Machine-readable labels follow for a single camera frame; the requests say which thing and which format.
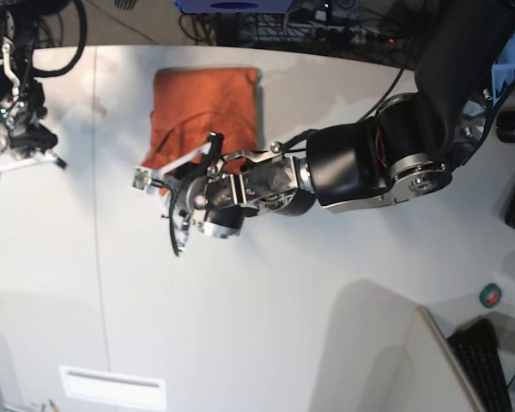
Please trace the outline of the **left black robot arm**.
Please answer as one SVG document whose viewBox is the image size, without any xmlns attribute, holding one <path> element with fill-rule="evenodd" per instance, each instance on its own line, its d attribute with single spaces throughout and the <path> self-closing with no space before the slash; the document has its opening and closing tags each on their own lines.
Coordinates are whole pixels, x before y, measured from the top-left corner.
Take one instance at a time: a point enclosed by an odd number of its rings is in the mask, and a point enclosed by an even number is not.
<svg viewBox="0 0 515 412">
<path fill-rule="evenodd" d="M 173 252 L 189 232 L 228 238 L 247 218 L 376 209 L 447 187 L 478 151 L 515 79 L 515 1 L 455 1 L 440 17 L 415 68 L 415 91 L 383 96 L 352 124 L 310 129 L 265 151 L 228 150 L 211 131 L 165 177 Z"/>
</svg>

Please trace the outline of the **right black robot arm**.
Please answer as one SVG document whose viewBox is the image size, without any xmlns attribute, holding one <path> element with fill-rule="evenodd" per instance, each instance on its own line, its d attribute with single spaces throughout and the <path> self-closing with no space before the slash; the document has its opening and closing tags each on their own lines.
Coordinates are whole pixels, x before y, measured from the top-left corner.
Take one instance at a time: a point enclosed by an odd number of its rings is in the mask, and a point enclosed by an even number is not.
<svg viewBox="0 0 515 412">
<path fill-rule="evenodd" d="M 41 22 L 73 5 L 78 42 L 70 61 L 54 70 L 34 66 Z M 0 1 L 0 153 L 21 157 L 46 155 L 58 137 L 41 120 L 47 114 L 42 79 L 72 71 L 85 50 L 88 18 L 82 1 Z"/>
</svg>

